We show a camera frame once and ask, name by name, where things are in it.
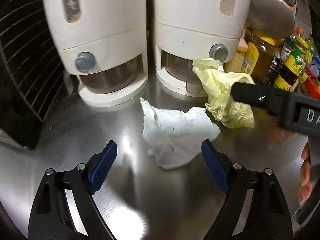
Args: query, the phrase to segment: gray button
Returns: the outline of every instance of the gray button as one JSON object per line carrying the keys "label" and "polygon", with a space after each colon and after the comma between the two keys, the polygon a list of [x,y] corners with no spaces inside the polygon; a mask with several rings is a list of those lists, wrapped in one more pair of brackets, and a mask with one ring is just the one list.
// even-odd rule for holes
{"label": "gray button", "polygon": [[234,163],[233,164],[233,168],[235,168],[236,170],[241,170],[242,169],[242,165],[240,163]]}
{"label": "gray button", "polygon": [[82,73],[91,71],[96,63],[94,55],[90,52],[81,52],[76,58],[76,68]]}
{"label": "gray button", "polygon": [[45,174],[47,175],[51,175],[53,173],[53,169],[52,168],[49,168],[46,170]]}
{"label": "gray button", "polygon": [[215,44],[211,47],[209,54],[211,58],[223,61],[228,56],[228,50],[223,44]]}
{"label": "gray button", "polygon": [[82,171],[85,168],[85,164],[84,163],[80,163],[77,165],[77,170],[78,171]]}
{"label": "gray button", "polygon": [[266,172],[266,174],[268,174],[268,175],[272,175],[272,174],[273,174],[272,169],[269,169],[269,168],[266,169],[265,172]]}

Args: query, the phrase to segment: brush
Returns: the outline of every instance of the brush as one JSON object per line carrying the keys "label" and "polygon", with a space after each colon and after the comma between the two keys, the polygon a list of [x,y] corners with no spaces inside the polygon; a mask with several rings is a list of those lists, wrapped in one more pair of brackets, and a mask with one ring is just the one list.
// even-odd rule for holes
{"label": "brush", "polygon": [[246,28],[242,31],[242,36],[238,44],[237,53],[233,57],[233,59],[226,63],[224,66],[224,71],[227,72],[235,72],[240,73],[241,67],[244,60],[244,55],[248,50],[248,44],[244,39]]}

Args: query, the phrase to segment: condiment bottle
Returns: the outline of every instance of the condiment bottle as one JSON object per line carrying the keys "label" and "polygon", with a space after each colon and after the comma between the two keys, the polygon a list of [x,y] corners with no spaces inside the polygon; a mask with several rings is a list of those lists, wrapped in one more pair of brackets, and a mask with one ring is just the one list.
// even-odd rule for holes
{"label": "condiment bottle", "polygon": [[306,39],[306,43],[308,43],[309,45],[309,50],[306,54],[307,64],[310,64],[312,62],[313,53],[315,51],[315,43],[313,42],[313,39],[312,39],[312,33],[310,33],[310,37]]}
{"label": "condiment bottle", "polygon": [[295,39],[296,37],[302,38],[304,35],[304,31],[300,27],[296,27],[294,34],[290,36],[291,39]]}
{"label": "condiment bottle", "polygon": [[287,58],[289,57],[289,55],[291,54],[294,46],[295,46],[295,41],[291,38],[287,38],[283,44],[282,50],[281,50],[281,54],[280,54],[280,58],[282,60],[282,62],[285,62],[287,60]]}
{"label": "condiment bottle", "polygon": [[306,65],[306,53],[309,49],[308,44],[300,37],[296,37],[296,44],[291,54],[284,62],[284,65],[276,78],[273,86],[282,90],[290,91],[293,88],[300,70]]}
{"label": "condiment bottle", "polygon": [[255,83],[262,84],[268,76],[269,66],[273,56],[279,53],[274,39],[265,37],[258,31],[253,31],[248,37],[248,51],[244,56],[241,73],[248,73]]}

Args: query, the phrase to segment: human hand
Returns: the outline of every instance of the human hand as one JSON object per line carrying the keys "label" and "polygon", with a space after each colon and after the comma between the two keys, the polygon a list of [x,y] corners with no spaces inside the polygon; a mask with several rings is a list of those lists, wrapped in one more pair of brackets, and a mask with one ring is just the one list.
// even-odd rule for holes
{"label": "human hand", "polygon": [[301,184],[299,186],[298,200],[300,204],[305,202],[311,195],[312,184],[310,182],[311,163],[310,163],[310,150],[309,143],[307,143],[302,151],[301,158],[304,160],[301,168]]}

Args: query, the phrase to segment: metal screw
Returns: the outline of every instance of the metal screw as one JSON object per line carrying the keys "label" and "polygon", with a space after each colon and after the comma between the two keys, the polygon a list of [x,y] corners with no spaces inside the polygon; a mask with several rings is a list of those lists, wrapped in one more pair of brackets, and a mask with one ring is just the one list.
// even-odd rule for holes
{"label": "metal screw", "polygon": [[268,174],[268,175],[272,175],[272,174],[273,174],[272,169],[266,169],[266,174]]}
{"label": "metal screw", "polygon": [[236,170],[241,170],[242,166],[240,163],[234,163],[233,164],[233,167],[236,169]]}
{"label": "metal screw", "polygon": [[82,171],[85,168],[85,164],[84,163],[80,163],[77,165],[77,170],[78,171]]}
{"label": "metal screw", "polygon": [[258,100],[261,101],[261,102],[263,102],[264,99],[265,99],[265,96],[261,96],[261,97],[258,98]]}
{"label": "metal screw", "polygon": [[52,173],[53,173],[53,168],[47,169],[45,171],[45,174],[47,174],[47,175],[51,175]]}

